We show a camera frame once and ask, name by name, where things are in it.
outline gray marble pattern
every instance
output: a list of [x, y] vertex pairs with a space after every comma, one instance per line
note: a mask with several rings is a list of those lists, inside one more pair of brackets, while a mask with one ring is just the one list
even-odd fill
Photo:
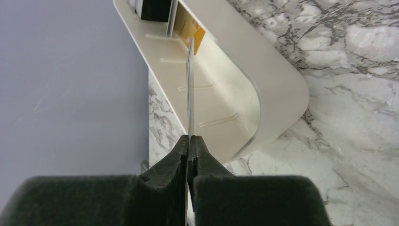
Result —
[[[399, 1], [228, 1], [301, 72], [311, 98], [276, 141], [225, 167], [309, 177], [334, 226], [399, 225]], [[150, 82], [150, 164], [183, 132]]]

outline cream-colored bin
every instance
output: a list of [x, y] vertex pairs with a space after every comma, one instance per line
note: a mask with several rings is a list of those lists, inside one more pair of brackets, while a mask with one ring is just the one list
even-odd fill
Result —
[[[194, 134], [221, 163], [264, 146], [305, 112], [303, 76], [226, 0], [180, 0], [206, 31], [193, 60]], [[167, 24], [140, 20], [114, 0], [149, 70], [187, 131], [187, 47]]]

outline yellow object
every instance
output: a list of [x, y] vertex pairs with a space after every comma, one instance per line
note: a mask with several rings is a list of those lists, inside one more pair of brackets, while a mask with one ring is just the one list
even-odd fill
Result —
[[190, 38], [194, 37], [194, 54], [197, 54], [205, 31], [180, 3], [177, 6], [174, 28], [187, 47], [190, 44]]

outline gray surface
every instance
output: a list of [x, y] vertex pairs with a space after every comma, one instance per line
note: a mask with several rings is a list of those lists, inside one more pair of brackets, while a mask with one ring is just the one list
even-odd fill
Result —
[[35, 175], [140, 173], [148, 72], [112, 1], [0, 1], [0, 209]]

